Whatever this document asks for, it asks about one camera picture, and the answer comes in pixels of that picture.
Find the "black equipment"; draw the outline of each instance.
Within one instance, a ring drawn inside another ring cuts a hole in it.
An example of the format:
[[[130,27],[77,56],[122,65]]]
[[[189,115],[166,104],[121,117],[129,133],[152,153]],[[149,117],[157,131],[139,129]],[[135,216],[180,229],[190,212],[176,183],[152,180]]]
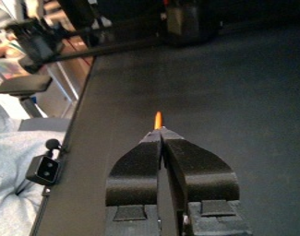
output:
[[[209,13],[208,4],[174,1],[166,5],[166,18],[161,18],[160,11],[154,10],[146,16],[114,22],[111,27],[94,29],[86,26],[73,32],[61,25],[50,28],[45,20],[31,18],[11,23],[6,30],[14,32],[26,52],[26,58],[20,60],[22,67],[35,73],[43,64],[75,57],[127,51],[161,43],[180,46],[205,42],[217,34],[220,21]],[[77,53],[59,54],[62,40],[73,36],[89,36],[87,44],[93,47]]]

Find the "person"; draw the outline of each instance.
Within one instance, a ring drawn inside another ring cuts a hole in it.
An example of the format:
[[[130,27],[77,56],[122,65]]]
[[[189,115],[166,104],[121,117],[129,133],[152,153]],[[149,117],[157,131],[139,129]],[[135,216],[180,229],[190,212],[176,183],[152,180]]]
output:
[[[23,57],[24,51],[15,41],[15,37],[0,33],[0,81],[30,75],[19,64]]]
[[[18,131],[14,120],[0,106],[0,236],[28,235],[39,210],[43,186],[24,179],[31,159],[46,152],[45,143],[65,133]]]
[[[15,41],[14,34],[0,33],[0,57],[22,58],[24,51]]]

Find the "black surface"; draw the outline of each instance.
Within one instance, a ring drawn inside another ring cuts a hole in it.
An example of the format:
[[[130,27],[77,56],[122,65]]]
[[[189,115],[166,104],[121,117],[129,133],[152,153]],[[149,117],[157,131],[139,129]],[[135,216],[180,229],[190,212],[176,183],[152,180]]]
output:
[[[38,235],[102,235],[105,178],[157,111],[233,168],[255,235],[300,236],[300,25],[97,58]]]

